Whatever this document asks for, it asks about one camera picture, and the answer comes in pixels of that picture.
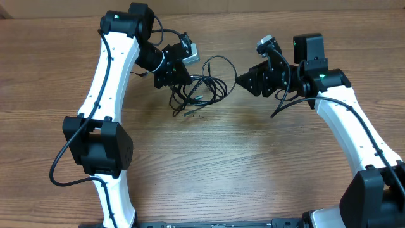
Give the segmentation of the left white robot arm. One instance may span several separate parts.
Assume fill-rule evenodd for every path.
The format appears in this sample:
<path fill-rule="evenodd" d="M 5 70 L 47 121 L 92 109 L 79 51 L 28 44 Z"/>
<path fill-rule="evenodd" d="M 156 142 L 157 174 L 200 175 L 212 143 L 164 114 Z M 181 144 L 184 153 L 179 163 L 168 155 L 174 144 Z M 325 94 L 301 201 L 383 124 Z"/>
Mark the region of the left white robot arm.
<path fill-rule="evenodd" d="M 144 3 L 127 12 L 108 11 L 100 21 L 99 62 L 89 93 L 77 116 L 65 117 L 67 148 L 97 189 L 103 209 L 100 227 L 133 227 L 136 212 L 130 201 L 127 170 L 134 144 L 122 127 L 122 107 L 134 65 L 154 75 L 154 85 L 192 83 L 186 65 L 199 61 L 197 46 L 187 33 L 179 43 L 158 49 L 149 42 L 156 19 Z"/>

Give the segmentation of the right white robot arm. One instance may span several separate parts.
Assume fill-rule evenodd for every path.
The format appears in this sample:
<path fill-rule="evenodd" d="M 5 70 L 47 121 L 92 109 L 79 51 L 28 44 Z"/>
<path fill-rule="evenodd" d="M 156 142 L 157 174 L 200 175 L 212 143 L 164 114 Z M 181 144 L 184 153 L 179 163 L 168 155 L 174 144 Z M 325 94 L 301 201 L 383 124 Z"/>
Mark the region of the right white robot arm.
<path fill-rule="evenodd" d="M 329 69 L 320 33 L 293 38 L 290 64 L 271 35 L 256 50 L 263 62 L 237 77 L 255 96 L 275 96 L 276 112 L 307 103 L 329 126 L 342 148 L 352 181 L 339 204 L 304 212 L 301 218 L 275 218 L 271 227 L 403 227 L 404 161 L 380 137 L 361 109 L 351 82 Z"/>

